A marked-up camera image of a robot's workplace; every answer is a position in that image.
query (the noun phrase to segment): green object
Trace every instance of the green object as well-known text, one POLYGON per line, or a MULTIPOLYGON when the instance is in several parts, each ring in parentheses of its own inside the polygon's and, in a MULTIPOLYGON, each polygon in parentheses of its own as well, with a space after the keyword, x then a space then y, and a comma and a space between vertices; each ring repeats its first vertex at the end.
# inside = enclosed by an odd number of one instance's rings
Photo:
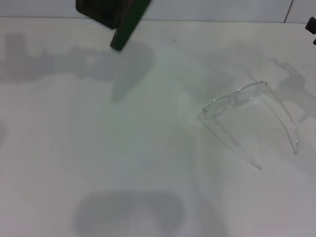
POLYGON ((151 0, 134 0, 127 14, 120 23, 111 42, 111 48, 122 51, 132 33, 142 19, 151 0))
POLYGON ((122 51, 151 0, 76 0, 76 9, 110 29, 111 48, 122 51))

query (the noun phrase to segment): clear plastic glasses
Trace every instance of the clear plastic glasses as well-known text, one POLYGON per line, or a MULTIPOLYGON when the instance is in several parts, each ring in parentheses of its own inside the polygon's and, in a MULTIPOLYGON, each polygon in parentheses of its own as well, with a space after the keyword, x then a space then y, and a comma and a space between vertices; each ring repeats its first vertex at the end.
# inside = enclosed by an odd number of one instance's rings
MULTIPOLYGON (((202 113, 199 115, 199 119, 207 125, 220 140, 225 141, 225 144, 227 144, 231 150, 261 170, 259 162, 246 149, 240 146, 238 144, 238 138, 233 137, 220 123, 221 119, 227 116, 231 119, 237 119, 234 118, 235 115, 233 111, 236 109, 239 110, 258 97, 262 99, 266 107, 268 107, 275 115, 290 140, 293 152, 297 153, 299 135, 294 120, 285 106, 275 96, 273 90, 266 81, 259 81, 246 85, 237 92, 214 100, 203 108, 202 113)), ((260 118, 258 118, 255 123, 260 126, 260 118)))

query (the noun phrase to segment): white surface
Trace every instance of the white surface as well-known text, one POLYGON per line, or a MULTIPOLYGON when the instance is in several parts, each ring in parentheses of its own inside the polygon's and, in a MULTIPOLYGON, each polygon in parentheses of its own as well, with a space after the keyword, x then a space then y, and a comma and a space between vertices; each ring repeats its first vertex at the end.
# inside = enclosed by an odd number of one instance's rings
POLYGON ((316 236, 316 48, 304 25, 142 22, 121 55, 88 20, 0 28, 1 236, 316 236), (252 150, 260 172, 197 113, 263 79, 301 142, 294 155, 276 128, 252 150))
MULTIPOLYGON (((75 0, 2 0, 0 16, 81 17, 75 0)), ((153 0, 145 19, 283 22, 291 0, 153 0)))
POLYGON ((287 18, 288 23, 307 23, 316 16, 315 0, 295 0, 287 18))

